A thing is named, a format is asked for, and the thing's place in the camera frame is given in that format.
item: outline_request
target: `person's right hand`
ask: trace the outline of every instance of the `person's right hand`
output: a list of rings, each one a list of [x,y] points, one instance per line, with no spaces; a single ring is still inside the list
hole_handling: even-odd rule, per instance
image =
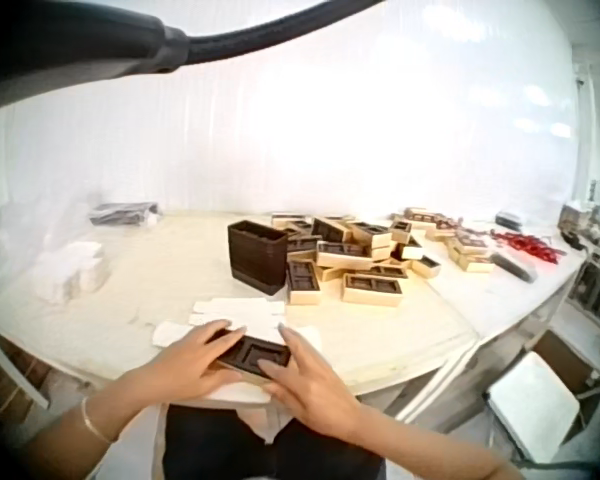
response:
[[[297,368],[260,360],[258,365],[273,380],[262,388],[307,427],[350,442],[360,421],[360,403],[300,334],[284,326],[280,326],[280,334]]]

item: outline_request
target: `person's left hand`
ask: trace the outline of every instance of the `person's left hand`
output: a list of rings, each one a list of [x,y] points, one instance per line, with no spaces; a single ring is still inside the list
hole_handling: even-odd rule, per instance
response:
[[[239,382],[239,372],[209,365],[244,335],[241,328],[213,342],[209,339],[231,322],[215,320],[194,328],[182,339],[160,352],[151,362],[130,372],[139,401],[145,405],[203,397],[221,385]]]

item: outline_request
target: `black hose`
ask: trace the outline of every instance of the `black hose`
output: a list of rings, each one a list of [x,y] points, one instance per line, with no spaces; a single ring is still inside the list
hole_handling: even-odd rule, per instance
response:
[[[237,32],[208,37],[189,37],[186,65],[214,62],[263,50],[293,40],[384,0],[331,0],[299,13]]]

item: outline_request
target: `floor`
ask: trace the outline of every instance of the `floor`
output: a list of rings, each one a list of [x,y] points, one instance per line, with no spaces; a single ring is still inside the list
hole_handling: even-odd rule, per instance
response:
[[[591,322],[568,305],[558,312],[556,325],[558,331],[579,342],[578,349],[587,349],[595,354],[595,346],[600,342],[599,332],[590,328]],[[504,432],[498,427],[492,415],[482,409],[479,392],[484,388],[485,379],[494,375],[500,367],[506,365],[516,352],[524,338],[515,335],[486,352],[472,375],[465,376],[461,382],[452,384],[440,399],[432,404],[417,420],[416,424],[438,431],[451,431],[450,435],[493,448],[503,456],[511,458],[513,446]],[[26,443],[38,430],[48,425],[62,412],[79,403],[88,394],[89,389],[80,382],[59,372],[49,375],[44,393],[51,399],[51,408],[42,410],[32,408],[25,422],[15,428],[4,431],[5,439],[17,447]],[[454,425],[457,420],[454,412],[466,411],[471,405],[480,406],[477,414],[470,420]],[[97,480],[151,478],[151,461],[153,456],[153,438],[155,437],[158,409],[147,410],[123,434],[123,441],[116,449],[112,449],[105,457],[98,473]],[[554,461],[579,460],[588,462],[600,461],[600,408],[596,412],[589,427],[580,435],[564,444]],[[524,471],[526,478],[552,479],[565,478],[565,472]],[[414,479],[409,472],[388,462],[388,480]],[[568,478],[588,478],[582,472],[569,472]]]

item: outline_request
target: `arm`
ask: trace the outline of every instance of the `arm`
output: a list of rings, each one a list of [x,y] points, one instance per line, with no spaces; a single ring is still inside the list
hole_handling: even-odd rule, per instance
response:
[[[361,405],[302,336],[281,327],[296,365],[260,361],[273,382],[265,385],[309,428],[358,445],[427,479],[521,479],[489,450],[421,430]]]
[[[209,394],[221,385],[240,381],[231,370],[207,367],[243,335],[237,330],[213,342],[211,336],[229,325],[210,322],[194,329],[163,350],[153,361],[132,370],[86,401],[87,417],[101,438],[84,421],[81,406],[65,413],[26,447],[33,475],[45,479],[83,479],[102,459],[110,442],[145,407]]]

